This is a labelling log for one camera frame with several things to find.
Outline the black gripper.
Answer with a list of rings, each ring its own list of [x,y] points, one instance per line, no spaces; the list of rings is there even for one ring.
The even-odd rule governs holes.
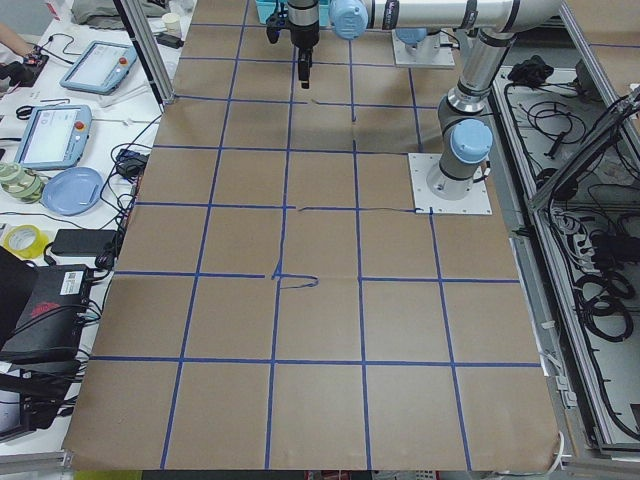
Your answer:
[[[288,30],[292,44],[299,49],[298,80],[302,89],[310,88],[313,48],[319,42],[319,2],[317,0],[277,1],[266,20],[267,37],[275,44],[281,30]]]

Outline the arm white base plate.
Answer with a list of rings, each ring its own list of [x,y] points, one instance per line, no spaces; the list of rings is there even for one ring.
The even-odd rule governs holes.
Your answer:
[[[452,180],[440,169],[439,153],[409,153],[414,209],[418,214],[491,215],[483,171],[477,166],[466,180]]]
[[[400,28],[392,32],[397,67],[453,69],[454,43],[445,32],[429,28]]]

